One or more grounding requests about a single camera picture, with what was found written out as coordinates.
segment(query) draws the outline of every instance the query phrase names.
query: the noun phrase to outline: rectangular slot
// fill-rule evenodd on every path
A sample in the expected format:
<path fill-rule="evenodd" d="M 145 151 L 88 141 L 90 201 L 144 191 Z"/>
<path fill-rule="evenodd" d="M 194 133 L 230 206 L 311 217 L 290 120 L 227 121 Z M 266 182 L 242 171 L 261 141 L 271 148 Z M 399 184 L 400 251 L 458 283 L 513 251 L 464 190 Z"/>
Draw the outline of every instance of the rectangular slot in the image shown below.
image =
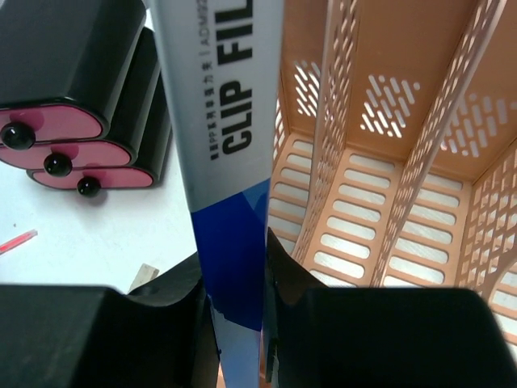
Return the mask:
<path fill-rule="evenodd" d="M 292 143 L 292 146 L 297 150 L 309 152 L 310 154 L 313 152 L 313 145 L 306 141 L 296 140 Z"/>
<path fill-rule="evenodd" d="M 507 272 L 501 279 L 501 283 L 517 287 L 517 273 Z"/>
<path fill-rule="evenodd" d="M 355 285 L 353 285 L 352 283 L 348 283 L 347 281 L 338 279 L 333 276 L 329 276 L 323 272 L 316 271 L 315 269 L 311 269 L 309 272 L 321 283 L 329 287 L 355 287 Z"/>
<path fill-rule="evenodd" d="M 280 241 L 280 244 L 282 244 L 282 247 L 284 247 L 285 251 L 291 255 L 292 254 L 292 250 L 294 249 L 294 242 L 292 242 L 291 240 L 287 240 L 286 238 L 281 238 L 281 237 L 278 237 L 278 241 Z"/>
<path fill-rule="evenodd" d="M 269 200 L 270 209 L 278 210 L 279 212 L 291 214 L 293 216 L 303 218 L 305 215 L 305 208 L 290 204 L 284 200 L 277 200 L 276 198 L 271 198 Z"/>
<path fill-rule="evenodd" d="M 427 174 L 424 182 L 428 184 L 434 184 L 435 186 L 440 186 L 442 188 L 448 188 L 449 190 L 455 190 L 457 192 L 463 188 L 463 184 L 461 182 L 434 174 Z"/>
<path fill-rule="evenodd" d="M 302 190 L 301 188 L 294 188 L 293 186 L 289 186 L 285 183 L 277 183 L 275 185 L 275 191 L 280 194 L 284 194 L 285 196 L 291 196 L 293 198 L 297 198 L 298 200 L 304 200 L 305 202 L 309 198 L 309 191 Z"/>
<path fill-rule="evenodd" d="M 380 212 L 364 208 L 363 206 L 354 205 L 343 200 L 335 200 L 332 207 L 340 213 L 362 218 L 367 221 L 378 222 L 380 220 Z"/>
<path fill-rule="evenodd" d="M 351 261 L 340 259 L 339 257 L 328 255 L 323 252 L 317 252 L 316 255 L 314 255 L 314 263 L 334 269 L 335 271 L 352 276 L 356 279 L 360 279 L 364 276 L 364 267 L 362 265 L 358 265 Z"/>
<path fill-rule="evenodd" d="M 436 221 L 440 224 L 454 225 L 456 224 L 456 217 L 450 213 L 440 212 L 439 210 L 431 209 L 426 206 L 413 205 L 411 208 L 411 214 L 426 218 L 430 221 Z"/>
<path fill-rule="evenodd" d="M 452 241 L 452 235 L 450 233 L 412 221 L 407 221 L 402 230 L 407 233 L 414 234 L 415 236 L 428 238 L 442 244 L 450 244 Z"/>
<path fill-rule="evenodd" d="M 356 164 L 358 166 L 363 166 L 367 168 L 371 168 L 373 170 L 383 171 L 383 172 L 393 172 L 395 170 L 395 165 L 390 162 L 382 162 L 378 159 L 367 158 L 362 155 L 352 154 L 350 156 L 350 163 Z"/>
<path fill-rule="evenodd" d="M 339 193 L 343 194 L 344 196 L 351 196 L 352 198 L 364 200 L 375 205 L 382 205 L 386 201 L 386 197 L 382 194 L 369 192 L 367 190 L 363 190 L 362 188 L 355 188 L 348 184 L 342 184 L 339 186 Z"/>
<path fill-rule="evenodd" d="M 494 313 L 496 321 L 498 321 L 501 330 L 505 333 L 517 335 L 517 321 L 504 315 Z"/>
<path fill-rule="evenodd" d="M 448 261 L 447 252 L 405 238 L 399 238 L 395 247 L 400 251 L 435 261 L 436 263 L 445 264 Z"/>
<path fill-rule="evenodd" d="M 441 192 L 427 190 L 426 188 L 420 189 L 418 198 L 421 200 L 429 200 L 430 202 L 435 202 L 436 204 L 448 206 L 450 208 L 457 208 L 460 205 L 460 200 L 458 200 L 456 197 L 448 196 L 447 194 L 442 194 Z"/>
<path fill-rule="evenodd" d="M 369 184 L 372 186 L 377 186 L 378 188 L 389 188 L 389 185 L 391 184 L 391 182 L 389 182 L 389 179 L 349 169 L 345 170 L 345 178 Z"/>
<path fill-rule="evenodd" d="M 360 259 L 367 259 L 370 256 L 370 249 L 368 247 L 345 240 L 344 238 L 335 237 L 331 234 L 323 234 L 320 241 L 327 247 L 334 248 L 336 251 L 341 251 Z"/>
<path fill-rule="evenodd" d="M 267 224 L 274 229 L 282 230 L 289 234 L 297 236 L 300 233 L 301 225 L 296 224 L 283 218 L 275 217 L 270 215 L 267 219 Z"/>
<path fill-rule="evenodd" d="M 441 285 L 443 283 L 442 272 L 436 271 L 433 268 L 425 267 L 421 264 L 413 263 L 412 261 L 401 257 L 392 256 L 389 261 L 389 266 L 399 272 L 407 273 L 411 276 L 430 281 L 437 285 Z"/>
<path fill-rule="evenodd" d="M 410 283 L 409 281 L 398 279 L 397 277 L 393 277 L 393 276 L 385 277 L 383 284 L 386 287 L 416 287 L 416 288 L 421 287 L 420 285 L 415 285 L 413 283 Z"/>
<path fill-rule="evenodd" d="M 310 169 L 311 161 L 309 158 L 304 158 L 300 155 L 290 154 L 288 155 L 288 162 L 295 166 Z"/>
<path fill-rule="evenodd" d="M 496 291 L 492 303 L 506 307 L 510 310 L 517 310 L 517 297 L 504 293 L 503 291 Z"/>
<path fill-rule="evenodd" d="M 305 174 L 303 172 L 294 171 L 290 168 L 283 168 L 280 172 L 280 175 L 282 175 L 284 178 L 292 179 L 300 183 L 309 184 L 310 181 L 310 175 Z"/>
<path fill-rule="evenodd" d="M 330 228 L 341 230 L 344 233 L 351 234 L 365 240 L 373 240 L 375 238 L 375 230 L 367 228 L 354 222 L 349 222 L 336 217 L 329 217 L 326 221 L 327 226 Z"/>

